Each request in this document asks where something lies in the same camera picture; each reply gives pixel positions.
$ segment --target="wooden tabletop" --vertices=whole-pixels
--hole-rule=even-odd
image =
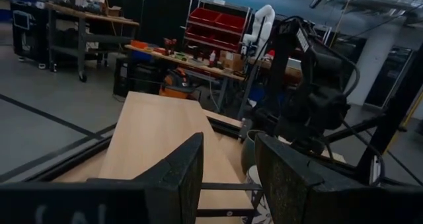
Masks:
[[[204,133],[203,182],[240,183],[197,101],[130,92],[102,164],[100,178],[132,179]],[[251,208],[244,192],[202,190],[200,209]]]
[[[66,15],[71,15],[71,16],[74,16],[74,17],[82,18],[82,19],[106,20],[106,21],[109,21],[109,22],[117,22],[117,23],[122,23],[122,24],[139,26],[138,22],[134,22],[130,19],[125,19],[125,18],[122,18],[122,17],[95,15],[95,14],[92,14],[92,13],[77,11],[77,10],[74,10],[74,9],[70,9],[68,7],[56,5],[54,3],[46,3],[46,7],[49,8],[49,9],[53,9],[57,12],[64,13]]]
[[[201,63],[201,62],[195,62],[194,60],[182,61],[182,60],[177,59],[177,58],[172,57],[172,56],[165,56],[163,54],[160,54],[159,52],[152,52],[152,51],[149,51],[149,50],[139,49],[139,48],[136,48],[136,47],[131,46],[131,45],[125,45],[125,48],[130,49],[130,50],[136,50],[136,51],[139,51],[139,52],[144,52],[144,53],[152,55],[153,57],[156,57],[156,58],[161,58],[161,59],[173,61],[173,62],[179,63],[180,65],[182,65],[183,67],[188,68],[188,69],[190,69],[190,68],[199,69],[199,70],[205,71],[206,73],[211,73],[213,75],[219,75],[219,76],[229,77],[229,78],[232,78],[232,79],[237,79],[239,81],[244,81],[243,77],[236,76],[236,75],[231,74],[231,73],[226,73],[226,72],[224,72],[224,70],[218,69],[216,67],[213,67],[213,68],[207,67],[206,64]]]

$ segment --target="cardboard box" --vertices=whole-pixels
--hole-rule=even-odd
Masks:
[[[244,69],[244,61],[241,59],[240,54],[220,51],[219,61],[222,63],[224,68],[228,68],[233,71],[242,71]]]

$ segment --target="table leg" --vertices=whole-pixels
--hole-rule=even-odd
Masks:
[[[55,52],[52,50],[55,44],[56,12],[48,9],[48,67],[51,72],[56,72]]]
[[[237,120],[241,121],[241,119],[244,116],[245,106],[247,105],[247,99],[251,91],[252,82],[254,81],[256,77],[257,69],[258,69],[258,65],[255,65],[251,70],[249,80],[247,81],[247,87],[245,88],[243,101],[241,102],[241,107],[239,108],[239,111],[238,111]]]
[[[215,109],[216,113],[220,113],[223,99],[225,98],[225,94],[226,94],[226,87],[227,87],[228,80],[229,80],[228,77],[223,78],[222,87],[220,88],[219,99],[217,100],[217,108]]]
[[[86,38],[86,22],[85,19],[79,19],[78,24],[78,76],[79,80],[82,82],[87,81],[87,75],[85,74],[85,46],[87,45],[87,42],[85,40]]]

